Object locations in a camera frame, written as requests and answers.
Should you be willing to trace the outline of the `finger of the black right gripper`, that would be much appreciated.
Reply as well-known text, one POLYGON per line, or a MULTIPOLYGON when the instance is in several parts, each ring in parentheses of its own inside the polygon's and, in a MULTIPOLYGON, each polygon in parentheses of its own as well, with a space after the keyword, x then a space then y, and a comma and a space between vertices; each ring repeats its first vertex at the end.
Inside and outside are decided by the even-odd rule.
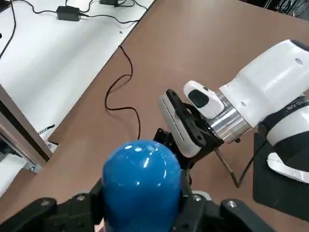
POLYGON ((176 157, 180 155, 180 151, 171 132, 158 128, 154 136, 154 141, 166 146, 176 157))

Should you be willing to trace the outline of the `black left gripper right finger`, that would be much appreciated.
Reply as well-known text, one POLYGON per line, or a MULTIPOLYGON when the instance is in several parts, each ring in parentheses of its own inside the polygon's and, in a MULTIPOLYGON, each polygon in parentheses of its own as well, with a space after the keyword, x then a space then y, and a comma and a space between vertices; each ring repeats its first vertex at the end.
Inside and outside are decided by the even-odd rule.
POLYGON ((225 199, 219 205, 198 193, 183 194, 173 232, 273 232, 248 205, 225 199))

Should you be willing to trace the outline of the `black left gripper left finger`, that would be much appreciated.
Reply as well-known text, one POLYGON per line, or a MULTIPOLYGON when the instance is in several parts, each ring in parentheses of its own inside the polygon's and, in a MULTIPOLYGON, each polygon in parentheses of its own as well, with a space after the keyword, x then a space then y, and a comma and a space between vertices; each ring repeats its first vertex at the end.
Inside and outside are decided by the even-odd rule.
POLYGON ((0 224, 2 232, 94 232, 104 217, 102 182, 63 203, 36 199, 0 224))

